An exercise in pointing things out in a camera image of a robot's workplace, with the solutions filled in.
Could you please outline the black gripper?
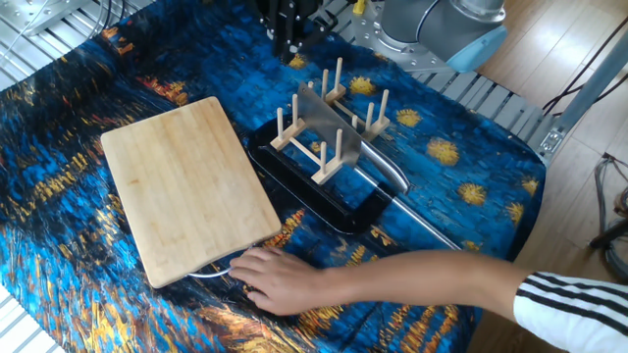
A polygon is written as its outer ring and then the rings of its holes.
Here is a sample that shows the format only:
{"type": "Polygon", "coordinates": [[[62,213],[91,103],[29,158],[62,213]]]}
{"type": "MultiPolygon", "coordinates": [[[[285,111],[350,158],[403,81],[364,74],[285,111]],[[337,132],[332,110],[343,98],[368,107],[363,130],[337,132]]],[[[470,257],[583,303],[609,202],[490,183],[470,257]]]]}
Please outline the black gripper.
{"type": "Polygon", "coordinates": [[[322,4],[322,0],[257,0],[263,24],[273,33],[273,55],[283,64],[294,57],[290,52],[292,41],[294,52],[305,51],[339,23],[330,11],[319,10],[322,4]]]}

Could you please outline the person hand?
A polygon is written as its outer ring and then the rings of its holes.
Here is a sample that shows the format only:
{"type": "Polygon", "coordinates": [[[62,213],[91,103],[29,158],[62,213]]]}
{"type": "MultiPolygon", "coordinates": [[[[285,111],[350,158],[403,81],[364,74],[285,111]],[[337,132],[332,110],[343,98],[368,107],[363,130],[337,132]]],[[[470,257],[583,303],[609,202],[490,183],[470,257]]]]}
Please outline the person hand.
{"type": "Polygon", "coordinates": [[[251,287],[247,298],[274,315],[295,315],[346,299],[341,273],[316,269],[276,248],[252,248],[230,265],[229,275],[251,287]]]}

